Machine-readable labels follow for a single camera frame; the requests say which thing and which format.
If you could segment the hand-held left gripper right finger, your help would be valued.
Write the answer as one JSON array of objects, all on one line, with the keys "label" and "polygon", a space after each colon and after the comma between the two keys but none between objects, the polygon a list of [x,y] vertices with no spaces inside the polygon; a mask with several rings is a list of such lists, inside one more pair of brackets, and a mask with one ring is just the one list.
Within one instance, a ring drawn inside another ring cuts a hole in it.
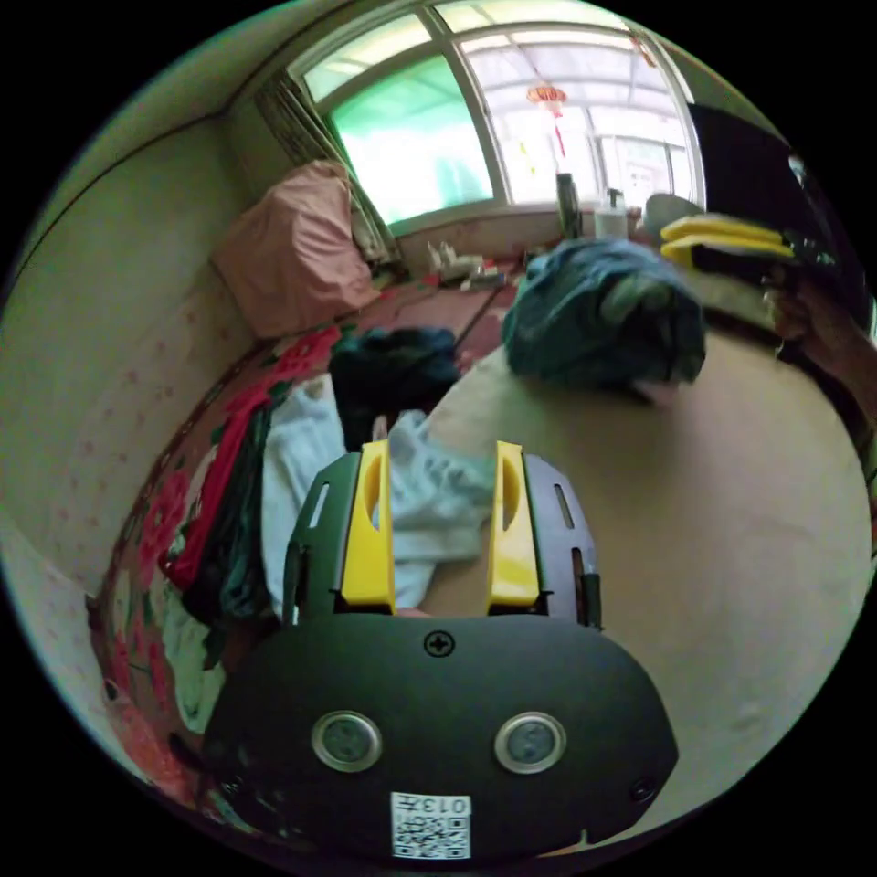
[{"label": "hand-held left gripper right finger", "polygon": [[541,593],[523,448],[496,442],[487,571],[489,611],[530,611]]}]

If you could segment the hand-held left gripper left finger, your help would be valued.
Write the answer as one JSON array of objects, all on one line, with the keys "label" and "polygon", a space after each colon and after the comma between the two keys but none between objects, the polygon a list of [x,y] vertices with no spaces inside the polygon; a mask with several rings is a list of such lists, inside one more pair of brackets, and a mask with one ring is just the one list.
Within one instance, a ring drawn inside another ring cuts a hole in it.
[{"label": "hand-held left gripper left finger", "polygon": [[386,440],[363,445],[359,454],[341,597],[352,611],[396,609],[390,454]]}]

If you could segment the person's right hand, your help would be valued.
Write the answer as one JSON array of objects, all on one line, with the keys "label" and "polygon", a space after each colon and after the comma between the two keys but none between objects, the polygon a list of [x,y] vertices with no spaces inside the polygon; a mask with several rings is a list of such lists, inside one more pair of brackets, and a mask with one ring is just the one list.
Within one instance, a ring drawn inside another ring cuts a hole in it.
[{"label": "person's right hand", "polygon": [[766,287],[765,300],[779,338],[846,387],[876,377],[876,348],[853,318],[829,295],[802,280],[794,291]]}]

